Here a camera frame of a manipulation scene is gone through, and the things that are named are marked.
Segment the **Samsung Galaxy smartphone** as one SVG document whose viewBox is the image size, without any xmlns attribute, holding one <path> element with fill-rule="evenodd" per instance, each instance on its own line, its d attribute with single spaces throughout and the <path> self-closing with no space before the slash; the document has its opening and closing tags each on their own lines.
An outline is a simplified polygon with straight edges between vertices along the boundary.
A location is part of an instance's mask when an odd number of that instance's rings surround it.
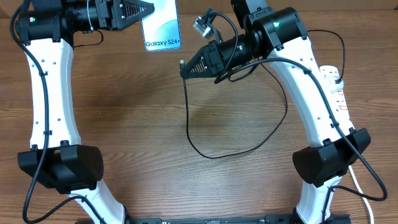
<svg viewBox="0 0 398 224">
<path fill-rule="evenodd" d="M 154 12 L 143 18 L 142 31 L 147 51 L 179 49 L 182 45 L 176 0 L 151 0 Z"/>
</svg>

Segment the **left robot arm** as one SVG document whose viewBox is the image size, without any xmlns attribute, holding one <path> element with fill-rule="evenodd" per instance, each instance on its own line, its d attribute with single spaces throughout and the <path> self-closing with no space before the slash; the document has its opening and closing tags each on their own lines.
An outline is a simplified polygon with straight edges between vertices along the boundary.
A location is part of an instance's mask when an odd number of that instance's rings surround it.
<svg viewBox="0 0 398 224">
<path fill-rule="evenodd" d="M 132 223 L 103 180 L 100 150 L 86 146 L 73 111 L 72 63 L 76 32 L 120 31 L 152 14 L 135 0 L 31 1 L 17 8 L 10 32 L 30 67 L 33 127 L 30 149 L 17 155 L 21 170 L 76 201 L 92 223 Z"/>
</svg>

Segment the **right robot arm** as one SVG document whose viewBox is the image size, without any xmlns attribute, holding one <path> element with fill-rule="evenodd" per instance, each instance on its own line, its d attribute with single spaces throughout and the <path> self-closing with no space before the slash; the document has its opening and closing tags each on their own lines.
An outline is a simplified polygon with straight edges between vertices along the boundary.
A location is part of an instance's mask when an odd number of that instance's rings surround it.
<svg viewBox="0 0 398 224">
<path fill-rule="evenodd" d="M 294 8 L 274 11 L 259 1 L 231 5 L 238 19 L 233 29 L 242 28 L 244 33 L 223 40 L 213 26 L 217 13 L 207 10 L 195 20 L 194 28 L 209 43 L 191 61 L 181 63 L 181 77 L 213 78 L 219 83 L 268 63 L 294 102 L 308 146 L 292 156 L 303 180 L 298 204 L 291 214 L 266 215 L 264 223 L 349 223 L 348 215 L 331 213 L 332 198 L 371 137 L 350 120 L 338 70 L 317 65 L 308 31 Z"/>
</svg>

